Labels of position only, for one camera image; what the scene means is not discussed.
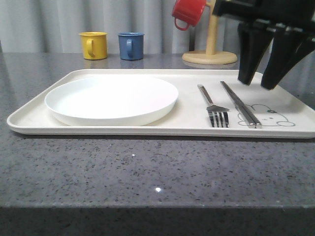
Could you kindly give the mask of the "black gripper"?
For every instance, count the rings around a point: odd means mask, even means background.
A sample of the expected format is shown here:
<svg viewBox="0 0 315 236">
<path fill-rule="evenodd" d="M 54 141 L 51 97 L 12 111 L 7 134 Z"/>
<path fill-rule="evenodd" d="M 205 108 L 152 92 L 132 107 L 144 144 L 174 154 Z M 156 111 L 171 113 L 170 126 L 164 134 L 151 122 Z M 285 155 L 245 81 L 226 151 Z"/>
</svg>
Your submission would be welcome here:
<svg viewBox="0 0 315 236">
<path fill-rule="evenodd" d="M 315 35 L 313 0 L 218 0 L 213 14 L 248 22 L 260 19 L 301 31 L 275 32 L 272 52 L 261 80 L 265 89 L 274 89 L 300 60 L 315 50 L 315 42 L 308 36 Z M 238 80 L 250 85 L 273 33 L 264 23 L 240 23 L 238 35 Z"/>
</svg>

